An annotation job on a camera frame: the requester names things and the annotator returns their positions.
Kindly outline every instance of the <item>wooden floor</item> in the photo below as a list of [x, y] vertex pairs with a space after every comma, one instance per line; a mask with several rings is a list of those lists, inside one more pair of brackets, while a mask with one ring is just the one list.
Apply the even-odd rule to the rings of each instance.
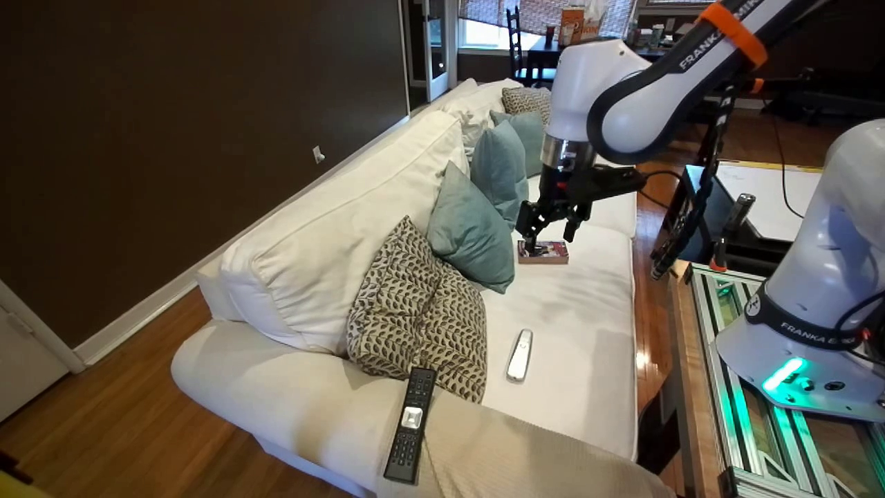
[[[821, 164], [838, 130], [773, 122], [737, 112], [725, 157]], [[676, 168], [694, 157], [694, 130], [643, 170]], [[649, 195], [665, 201], [668, 176], [656, 176]], [[647, 253], [661, 224], [661, 206], [639, 201], [636, 295], [642, 399], [656, 396], [668, 371], [665, 294], [647, 278]], [[155, 318], [86, 372], [65, 377], [42, 399], [0, 426], [0, 451], [19, 458], [19, 471], [57, 498], [97, 496], [342, 496], [264, 455], [257, 442], [208, 415], [172, 383], [174, 348], [208, 321], [199, 294]]]

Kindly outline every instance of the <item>white couch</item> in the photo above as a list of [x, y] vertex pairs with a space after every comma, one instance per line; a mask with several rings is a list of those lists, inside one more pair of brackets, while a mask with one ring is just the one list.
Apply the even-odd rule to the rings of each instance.
[[[455, 86], [243, 229], [202, 267], [213, 321], [174, 356], [180, 390], [351, 496], [665, 491], [633, 464], [633, 195], [591, 206], [570, 265], [517, 265], [505, 294], [481, 289], [481, 407], [437, 390], [420, 486], [382, 478], [403, 382], [336, 354], [349, 300], [396, 222], [425, 229], [444, 166], [470, 170], [463, 140], [515, 86]], [[520, 328], [534, 328], [531, 368], [508, 382]]]

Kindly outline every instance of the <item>light blue pillow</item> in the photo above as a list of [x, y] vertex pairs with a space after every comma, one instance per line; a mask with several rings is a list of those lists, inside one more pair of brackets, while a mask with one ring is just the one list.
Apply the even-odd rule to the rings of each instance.
[[508, 122], [526, 148], [526, 176], [541, 175], [544, 118], [537, 110], [491, 112], [494, 125]]
[[473, 148], [470, 180], [494, 204], [503, 222], [517, 227], [520, 204], [527, 199], [527, 183], [526, 148], [508, 122], [481, 132]]
[[515, 242], [494, 204], [447, 166], [427, 222], [427, 240], [438, 260], [498, 294], [515, 282]]

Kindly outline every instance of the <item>chair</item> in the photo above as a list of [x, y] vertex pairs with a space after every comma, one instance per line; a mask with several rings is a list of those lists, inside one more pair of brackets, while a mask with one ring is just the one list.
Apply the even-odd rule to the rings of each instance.
[[523, 49], [523, 25], [520, 7], [505, 7], [505, 47], [508, 47], [508, 72], [523, 86], [553, 86], [556, 68], [544, 65], [541, 58], [531, 61]]

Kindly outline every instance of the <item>green light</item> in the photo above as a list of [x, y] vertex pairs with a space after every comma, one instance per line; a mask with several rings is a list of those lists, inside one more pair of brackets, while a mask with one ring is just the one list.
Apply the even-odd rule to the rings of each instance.
[[763, 390], [773, 392], [786, 379], [791, 379], [805, 365], [802, 356], [781, 363], [766, 382]]

